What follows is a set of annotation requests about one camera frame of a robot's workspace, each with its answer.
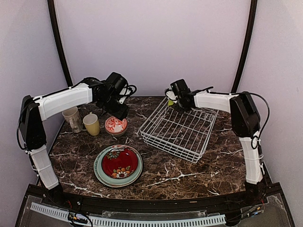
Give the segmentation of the white red patterned bowl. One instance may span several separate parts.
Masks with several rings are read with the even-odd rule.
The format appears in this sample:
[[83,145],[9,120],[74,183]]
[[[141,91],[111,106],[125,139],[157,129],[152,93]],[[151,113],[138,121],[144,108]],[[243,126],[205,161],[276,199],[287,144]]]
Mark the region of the white red patterned bowl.
[[114,116],[109,117],[105,121],[105,129],[109,130],[110,132],[120,132],[126,129],[128,126],[127,119],[119,120]]

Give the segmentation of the cream patterned ceramic mug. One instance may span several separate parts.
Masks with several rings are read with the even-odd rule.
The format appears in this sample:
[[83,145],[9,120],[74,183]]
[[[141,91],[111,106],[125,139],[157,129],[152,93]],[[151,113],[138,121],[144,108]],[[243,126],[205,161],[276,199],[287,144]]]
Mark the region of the cream patterned ceramic mug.
[[62,115],[74,133],[79,133],[82,131],[83,122],[80,118],[79,110],[76,106],[63,111]]

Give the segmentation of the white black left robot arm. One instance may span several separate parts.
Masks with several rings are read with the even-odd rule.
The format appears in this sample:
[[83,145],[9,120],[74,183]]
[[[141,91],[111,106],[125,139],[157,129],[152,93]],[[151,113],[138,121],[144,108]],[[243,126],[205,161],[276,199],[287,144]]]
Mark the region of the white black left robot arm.
[[23,97],[16,130],[17,143],[29,155],[42,185],[50,190],[49,200],[56,206],[63,206],[67,196],[57,188],[60,182],[49,157],[45,122],[63,111],[90,103],[122,120],[129,112],[125,101],[136,91],[137,87],[129,84],[124,76],[112,72],[104,80],[86,77],[62,90]]

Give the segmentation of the lime green bowl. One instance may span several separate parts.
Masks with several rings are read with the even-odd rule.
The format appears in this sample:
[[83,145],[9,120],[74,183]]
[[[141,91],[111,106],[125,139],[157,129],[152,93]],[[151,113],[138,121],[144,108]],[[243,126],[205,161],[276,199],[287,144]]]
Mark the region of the lime green bowl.
[[172,101],[172,100],[169,99],[169,100],[168,100],[168,107],[174,105],[174,103],[175,103],[174,101]]

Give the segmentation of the light teal ceramic bowl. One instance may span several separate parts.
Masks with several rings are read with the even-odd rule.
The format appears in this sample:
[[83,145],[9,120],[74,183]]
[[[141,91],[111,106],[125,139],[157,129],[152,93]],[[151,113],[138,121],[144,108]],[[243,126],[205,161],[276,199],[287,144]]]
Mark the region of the light teal ceramic bowl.
[[123,131],[120,132],[110,132],[109,130],[106,129],[106,132],[113,137],[121,137],[127,132],[127,129],[124,129]]

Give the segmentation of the dark red plate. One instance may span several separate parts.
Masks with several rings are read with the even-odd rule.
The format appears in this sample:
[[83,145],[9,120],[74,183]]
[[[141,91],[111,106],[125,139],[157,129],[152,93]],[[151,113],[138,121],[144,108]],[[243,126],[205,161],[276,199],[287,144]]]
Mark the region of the dark red plate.
[[128,178],[138,167],[138,157],[128,148],[115,148],[105,154],[101,161],[103,172],[115,179]]

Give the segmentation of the light green plate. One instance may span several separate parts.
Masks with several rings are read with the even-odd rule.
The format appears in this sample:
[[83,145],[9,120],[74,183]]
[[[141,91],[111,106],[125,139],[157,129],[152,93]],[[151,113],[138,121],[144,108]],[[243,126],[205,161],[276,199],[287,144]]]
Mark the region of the light green plate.
[[143,159],[128,145],[113,145],[102,150],[94,161],[96,178],[105,186],[122,188],[137,181],[143,172]]

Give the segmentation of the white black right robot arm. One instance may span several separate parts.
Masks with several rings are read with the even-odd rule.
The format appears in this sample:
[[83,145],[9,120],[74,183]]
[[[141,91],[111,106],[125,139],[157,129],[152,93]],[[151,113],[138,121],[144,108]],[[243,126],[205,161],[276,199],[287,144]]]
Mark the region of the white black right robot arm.
[[264,126],[260,124],[261,117],[253,100],[255,94],[247,91],[214,92],[212,89],[207,87],[192,91],[185,80],[180,79],[171,83],[164,94],[179,112],[209,108],[231,115],[232,131],[238,136],[243,149],[246,186],[250,187],[242,194],[241,200],[246,205],[252,205],[260,197],[260,191],[253,186],[260,184],[265,175],[260,144]]

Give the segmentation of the yellow ceramic cup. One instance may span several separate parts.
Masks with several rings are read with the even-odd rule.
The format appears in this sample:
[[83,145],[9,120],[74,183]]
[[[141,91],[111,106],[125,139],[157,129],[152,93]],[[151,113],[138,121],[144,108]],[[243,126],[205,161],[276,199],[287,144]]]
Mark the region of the yellow ceramic cup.
[[84,126],[91,136],[97,136],[100,132],[98,116],[92,112],[83,118]]

